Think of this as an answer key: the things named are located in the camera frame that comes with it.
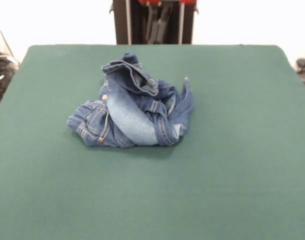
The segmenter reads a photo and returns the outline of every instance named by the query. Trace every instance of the denim fabric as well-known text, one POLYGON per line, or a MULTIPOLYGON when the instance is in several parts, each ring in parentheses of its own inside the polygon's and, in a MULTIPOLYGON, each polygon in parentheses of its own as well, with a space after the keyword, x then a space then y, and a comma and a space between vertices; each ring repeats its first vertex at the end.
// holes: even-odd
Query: denim fabric
POLYGON ((188 78, 179 93, 144 72, 134 53, 101 69, 105 82, 97 99, 78 107, 67 121, 87 146, 171 146, 186 133, 194 108, 188 78))

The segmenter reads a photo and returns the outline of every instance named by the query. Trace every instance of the green table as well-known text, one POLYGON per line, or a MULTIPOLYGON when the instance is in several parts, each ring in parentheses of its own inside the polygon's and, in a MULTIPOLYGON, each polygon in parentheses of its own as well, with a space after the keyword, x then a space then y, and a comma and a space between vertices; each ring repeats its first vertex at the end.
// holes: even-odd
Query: green table
POLYGON ((305 240, 305 86, 276 46, 33 46, 0 106, 0 240, 305 240), (86 147, 67 118, 134 50, 190 79, 173 147, 86 147))

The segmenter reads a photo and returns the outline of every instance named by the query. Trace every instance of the jeans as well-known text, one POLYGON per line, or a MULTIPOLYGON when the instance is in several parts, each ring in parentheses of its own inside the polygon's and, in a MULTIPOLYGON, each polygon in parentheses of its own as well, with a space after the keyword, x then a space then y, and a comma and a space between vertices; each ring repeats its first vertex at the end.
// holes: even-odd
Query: jeans
POLYGON ((105 82, 97 99, 78 107, 67 121, 87 146, 171 146, 186 133, 194 108, 187 77, 179 93, 144 72, 134 53, 101 69, 105 82))

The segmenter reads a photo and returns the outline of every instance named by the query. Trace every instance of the black machine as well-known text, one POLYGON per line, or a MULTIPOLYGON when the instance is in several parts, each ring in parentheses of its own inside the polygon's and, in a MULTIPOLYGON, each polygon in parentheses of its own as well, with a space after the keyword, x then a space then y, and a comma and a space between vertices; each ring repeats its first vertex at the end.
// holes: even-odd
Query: black machine
POLYGON ((113 0, 117 44, 191 44, 196 0, 113 0))

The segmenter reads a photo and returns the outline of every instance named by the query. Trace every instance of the black cable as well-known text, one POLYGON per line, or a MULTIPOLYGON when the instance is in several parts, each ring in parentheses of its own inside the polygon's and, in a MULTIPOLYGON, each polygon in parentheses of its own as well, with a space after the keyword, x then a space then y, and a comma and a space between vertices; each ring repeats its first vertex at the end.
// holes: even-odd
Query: black cable
POLYGON ((4 43, 6 44, 6 47, 8 48, 8 50, 9 50, 9 52, 10 52, 10 55, 11 55, 12 57, 14 57, 14 54, 13 54, 11 48, 9 47, 9 45, 8 45, 8 43, 7 43, 7 41, 6 41, 6 38, 5 38, 5 36, 4 36, 4 34, 3 34, 3 32, 2 32, 1 30, 0 30, 0 35, 1 35, 1 37, 2 37, 2 39, 3 39, 3 41, 4 41, 4 43))

